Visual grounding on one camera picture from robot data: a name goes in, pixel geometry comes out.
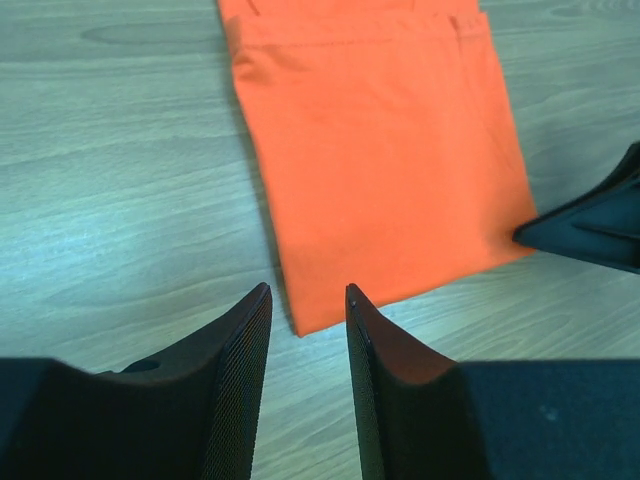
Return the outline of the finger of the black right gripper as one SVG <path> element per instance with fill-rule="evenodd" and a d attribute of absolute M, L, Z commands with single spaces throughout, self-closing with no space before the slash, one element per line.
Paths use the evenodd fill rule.
<path fill-rule="evenodd" d="M 639 272 L 639 144 L 580 197 L 516 228 L 526 247 L 637 274 Z"/>

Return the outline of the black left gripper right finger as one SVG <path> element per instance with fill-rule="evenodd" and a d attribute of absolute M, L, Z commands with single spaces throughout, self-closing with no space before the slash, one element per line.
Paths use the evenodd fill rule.
<path fill-rule="evenodd" d="M 346 331 L 366 479 L 635 479 L 639 363 L 454 361 L 356 285 Z"/>

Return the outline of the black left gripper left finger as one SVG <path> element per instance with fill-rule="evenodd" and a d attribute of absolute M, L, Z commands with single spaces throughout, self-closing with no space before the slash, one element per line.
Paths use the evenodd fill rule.
<path fill-rule="evenodd" d="M 259 284 L 228 312 L 119 372 L 1 362 L 5 479 L 247 479 L 272 322 Z"/>

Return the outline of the orange t-shirt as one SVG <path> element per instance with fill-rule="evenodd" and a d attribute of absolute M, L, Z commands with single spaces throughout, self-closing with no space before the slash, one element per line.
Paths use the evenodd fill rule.
<path fill-rule="evenodd" d="M 536 208 L 476 1 L 222 1 L 297 335 L 516 261 Z"/>

